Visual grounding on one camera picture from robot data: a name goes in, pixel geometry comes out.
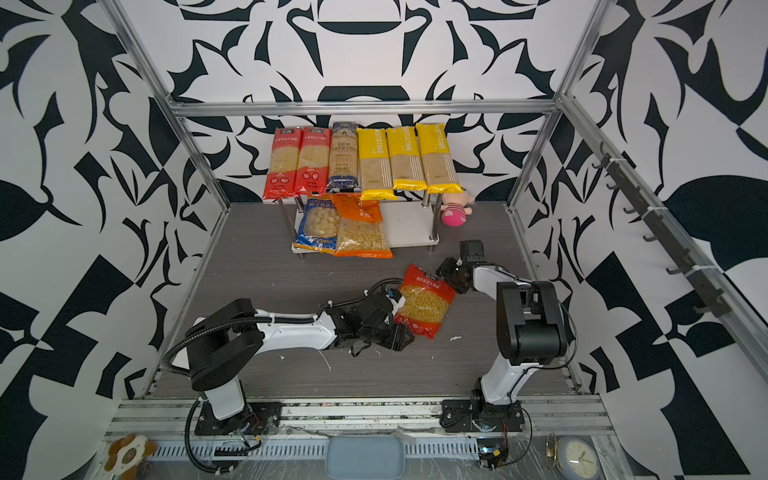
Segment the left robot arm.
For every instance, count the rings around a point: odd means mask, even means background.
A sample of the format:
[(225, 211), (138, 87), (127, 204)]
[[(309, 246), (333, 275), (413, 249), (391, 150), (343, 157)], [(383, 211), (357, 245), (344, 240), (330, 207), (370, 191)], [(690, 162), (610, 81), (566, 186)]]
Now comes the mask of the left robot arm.
[(402, 283), (386, 278), (360, 297), (330, 301), (307, 314), (270, 312), (248, 298), (236, 299), (189, 328), (167, 350), (162, 368), (191, 382), (199, 401), (192, 412), (210, 424), (204, 434), (254, 430), (259, 417), (238, 379), (253, 357), (290, 349), (346, 350), (354, 358), (372, 346), (401, 351), (414, 340), (395, 321), (406, 303)]

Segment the orange pasta bag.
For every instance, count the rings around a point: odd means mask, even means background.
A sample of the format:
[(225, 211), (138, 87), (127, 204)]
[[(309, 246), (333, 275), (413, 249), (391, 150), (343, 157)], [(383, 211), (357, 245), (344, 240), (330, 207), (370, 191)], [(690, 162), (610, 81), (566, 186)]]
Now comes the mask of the orange pasta bag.
[(331, 196), (341, 220), (335, 257), (392, 259), (378, 200), (362, 200), (357, 193)]

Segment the yellow spaghetti bag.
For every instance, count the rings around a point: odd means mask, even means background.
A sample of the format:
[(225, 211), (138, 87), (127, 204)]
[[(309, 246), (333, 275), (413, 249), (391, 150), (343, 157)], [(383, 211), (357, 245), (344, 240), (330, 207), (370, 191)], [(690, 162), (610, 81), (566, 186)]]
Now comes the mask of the yellow spaghetti bag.
[(445, 125), (417, 124), (422, 167), (429, 194), (462, 193), (445, 134)]
[(387, 129), (386, 138), (394, 189), (425, 191), (427, 183), (415, 128), (404, 126)]
[(384, 129), (357, 129), (361, 199), (396, 200)]

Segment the red spaghetti bag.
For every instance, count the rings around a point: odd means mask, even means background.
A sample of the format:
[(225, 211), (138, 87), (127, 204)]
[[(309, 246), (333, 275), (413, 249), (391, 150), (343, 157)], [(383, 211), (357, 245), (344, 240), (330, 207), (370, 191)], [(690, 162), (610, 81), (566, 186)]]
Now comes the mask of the red spaghetti bag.
[(297, 195), (324, 194), (327, 188), (331, 130), (304, 127), (296, 172)]
[(295, 127), (275, 132), (263, 199), (289, 198), (295, 194), (302, 134), (302, 129)]

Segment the red macaroni bag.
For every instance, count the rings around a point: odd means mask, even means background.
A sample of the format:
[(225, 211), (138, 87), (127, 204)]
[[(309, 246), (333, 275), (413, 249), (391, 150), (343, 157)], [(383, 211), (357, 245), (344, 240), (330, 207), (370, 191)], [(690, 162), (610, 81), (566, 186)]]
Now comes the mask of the red macaroni bag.
[(450, 309), (455, 290), (444, 280), (410, 264), (399, 288), (405, 300), (395, 321), (414, 334), (433, 339)]

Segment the blue gold spaghetti bag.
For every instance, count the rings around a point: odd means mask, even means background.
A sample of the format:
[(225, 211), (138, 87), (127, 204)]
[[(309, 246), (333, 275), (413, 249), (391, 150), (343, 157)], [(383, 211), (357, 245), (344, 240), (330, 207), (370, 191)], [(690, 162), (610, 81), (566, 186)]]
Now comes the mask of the blue gold spaghetti bag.
[(331, 129), (326, 190), (351, 192), (359, 187), (357, 124), (335, 122)]

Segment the blue orange orecchiette bag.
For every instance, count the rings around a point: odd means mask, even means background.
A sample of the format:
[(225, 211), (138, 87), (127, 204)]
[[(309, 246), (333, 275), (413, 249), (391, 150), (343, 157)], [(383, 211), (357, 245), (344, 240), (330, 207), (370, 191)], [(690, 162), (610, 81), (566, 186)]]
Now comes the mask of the blue orange orecchiette bag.
[(300, 250), (334, 254), (341, 215), (330, 199), (307, 200), (293, 247)]

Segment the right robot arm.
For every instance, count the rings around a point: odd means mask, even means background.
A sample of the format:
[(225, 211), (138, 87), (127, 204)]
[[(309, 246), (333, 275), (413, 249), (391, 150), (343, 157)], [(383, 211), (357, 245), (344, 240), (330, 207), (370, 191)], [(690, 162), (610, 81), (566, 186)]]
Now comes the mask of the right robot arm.
[(440, 425), (452, 433), (522, 430), (518, 395), (525, 383), (568, 348), (566, 320), (552, 283), (519, 278), (488, 262), (479, 240), (463, 240), (438, 276), (459, 294), (469, 290), (495, 301), (499, 353), (467, 400), (444, 400)]

